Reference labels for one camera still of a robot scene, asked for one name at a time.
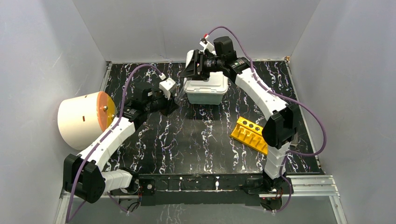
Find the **white bin lid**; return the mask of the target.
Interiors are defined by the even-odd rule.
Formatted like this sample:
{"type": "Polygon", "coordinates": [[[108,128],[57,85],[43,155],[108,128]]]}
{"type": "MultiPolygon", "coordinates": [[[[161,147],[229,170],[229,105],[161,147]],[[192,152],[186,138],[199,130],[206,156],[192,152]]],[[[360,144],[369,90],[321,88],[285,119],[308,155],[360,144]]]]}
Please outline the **white bin lid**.
{"type": "Polygon", "coordinates": [[[190,94],[225,94],[228,91],[228,78],[222,72],[211,72],[210,77],[204,81],[180,78],[184,84],[184,91],[190,94]]]}

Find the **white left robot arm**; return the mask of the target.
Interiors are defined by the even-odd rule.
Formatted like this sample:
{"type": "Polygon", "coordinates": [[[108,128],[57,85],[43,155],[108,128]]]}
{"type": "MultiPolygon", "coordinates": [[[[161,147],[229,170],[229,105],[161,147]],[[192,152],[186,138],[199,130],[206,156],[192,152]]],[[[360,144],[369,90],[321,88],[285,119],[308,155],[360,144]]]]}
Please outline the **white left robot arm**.
{"type": "Polygon", "coordinates": [[[140,186],[137,174],[128,168],[105,172],[104,166],[150,114],[160,112],[168,116],[179,108],[175,102],[176,87],[176,82],[168,78],[157,88],[140,86],[131,97],[123,96],[120,112],[110,126],[81,153],[65,158],[63,189],[88,203],[95,203],[112,190],[136,193],[140,186]]]}

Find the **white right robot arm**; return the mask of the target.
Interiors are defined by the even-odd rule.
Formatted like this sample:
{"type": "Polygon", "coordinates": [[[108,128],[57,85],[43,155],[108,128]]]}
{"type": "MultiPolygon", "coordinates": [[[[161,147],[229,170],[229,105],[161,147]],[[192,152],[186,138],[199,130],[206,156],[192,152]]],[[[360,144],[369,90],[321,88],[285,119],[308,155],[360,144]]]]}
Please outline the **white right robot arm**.
{"type": "Polygon", "coordinates": [[[225,92],[219,91],[217,86],[219,81],[226,80],[240,87],[254,101],[266,119],[261,134],[262,142],[267,144],[267,161],[258,187],[276,193],[287,181],[284,159],[297,133],[298,105],[290,105],[281,95],[272,92],[257,75],[248,56],[237,56],[230,37],[218,37],[213,43],[204,37],[200,44],[202,50],[187,53],[185,69],[180,74],[189,103],[220,104],[225,92]]]}

